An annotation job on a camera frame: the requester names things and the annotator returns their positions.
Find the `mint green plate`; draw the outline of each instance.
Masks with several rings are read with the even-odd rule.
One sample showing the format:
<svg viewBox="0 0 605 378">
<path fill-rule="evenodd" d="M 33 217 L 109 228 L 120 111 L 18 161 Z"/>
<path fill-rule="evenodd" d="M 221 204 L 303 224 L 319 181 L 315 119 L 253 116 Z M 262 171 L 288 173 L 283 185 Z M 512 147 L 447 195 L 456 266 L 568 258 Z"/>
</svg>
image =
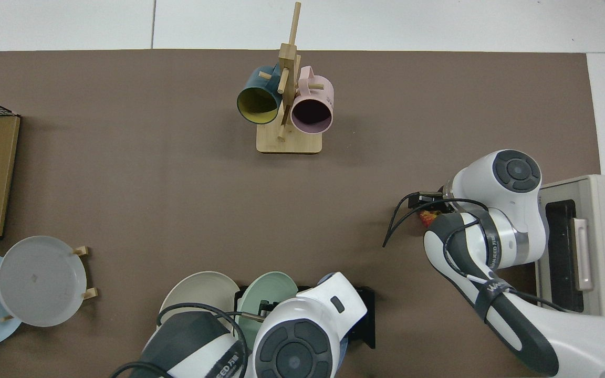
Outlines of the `mint green plate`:
<svg viewBox="0 0 605 378">
<path fill-rule="evenodd" d="M 237 310 L 258 314 L 261 300 L 269 303 L 282 302 L 295 297 L 298 287 L 293 280 L 282 272 L 269 272 L 252 282 L 244 295 L 237 302 Z M 244 332 L 249 349 L 254 349 L 254 342 L 261 323 L 258 321 L 237 317 L 237 324 Z"/>
</svg>

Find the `white floor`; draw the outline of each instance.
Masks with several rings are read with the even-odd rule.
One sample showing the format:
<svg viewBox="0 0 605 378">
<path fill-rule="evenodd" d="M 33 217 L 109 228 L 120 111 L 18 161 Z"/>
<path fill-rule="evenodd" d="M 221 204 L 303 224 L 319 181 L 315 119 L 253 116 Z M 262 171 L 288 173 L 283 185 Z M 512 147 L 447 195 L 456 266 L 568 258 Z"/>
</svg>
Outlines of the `white floor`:
<svg viewBox="0 0 605 378">
<path fill-rule="evenodd" d="M 605 174 L 605 0 L 302 0 L 301 50 L 588 53 Z M 293 0 L 0 0 L 0 50 L 276 49 Z"/>
</svg>

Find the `mug handle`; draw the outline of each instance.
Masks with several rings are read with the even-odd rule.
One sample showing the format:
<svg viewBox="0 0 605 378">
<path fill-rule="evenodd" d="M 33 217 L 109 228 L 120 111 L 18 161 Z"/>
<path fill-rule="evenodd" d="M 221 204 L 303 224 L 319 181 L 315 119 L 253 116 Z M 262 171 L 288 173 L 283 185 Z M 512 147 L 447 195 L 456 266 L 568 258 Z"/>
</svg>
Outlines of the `mug handle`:
<svg viewBox="0 0 605 378">
<path fill-rule="evenodd" d="M 309 91 L 309 81 L 314 77 L 312 72 L 312 66 L 305 66 L 300 69 L 300 79 L 298 79 L 298 89 L 300 94 L 303 96 L 309 96 L 312 94 Z"/>
</svg>

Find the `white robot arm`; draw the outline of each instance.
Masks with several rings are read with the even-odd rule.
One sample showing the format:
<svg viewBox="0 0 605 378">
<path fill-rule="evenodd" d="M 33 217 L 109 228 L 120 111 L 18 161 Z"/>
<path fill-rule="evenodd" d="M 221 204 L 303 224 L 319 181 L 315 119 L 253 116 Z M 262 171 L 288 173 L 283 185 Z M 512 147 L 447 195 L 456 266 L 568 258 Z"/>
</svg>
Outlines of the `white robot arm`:
<svg viewBox="0 0 605 378">
<path fill-rule="evenodd" d="M 188 311 L 161 323 L 166 312 L 185 307 Z M 244 334 L 229 313 L 202 303 L 178 303 L 159 313 L 159 328 L 139 361 L 124 364 L 111 377 L 136 369 L 132 378 L 332 378 L 341 363 L 341 342 L 366 314 L 356 289 L 342 273 L 333 273 L 277 304 L 264 319 L 240 313 L 263 322 L 248 356 Z"/>
<path fill-rule="evenodd" d="M 449 182 L 458 213 L 440 215 L 424 235 L 434 268 L 532 370 L 547 376 L 605 378 L 605 318 L 545 309 L 511 293 L 498 268 L 529 263 L 545 249 L 538 215 L 540 169 L 526 154 L 502 150 L 461 170 Z"/>
</svg>

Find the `teal mug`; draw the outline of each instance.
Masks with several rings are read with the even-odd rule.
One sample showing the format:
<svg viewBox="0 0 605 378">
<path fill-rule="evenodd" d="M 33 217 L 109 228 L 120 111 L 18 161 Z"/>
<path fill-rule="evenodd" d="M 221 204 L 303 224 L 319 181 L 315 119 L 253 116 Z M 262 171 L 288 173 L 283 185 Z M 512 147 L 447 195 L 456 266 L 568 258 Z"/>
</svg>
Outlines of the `teal mug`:
<svg viewBox="0 0 605 378">
<path fill-rule="evenodd" d="M 281 95 L 277 92 L 280 78 L 279 64 L 255 69 L 237 96 L 239 113 L 255 124 L 272 122 L 281 105 Z"/>
</svg>

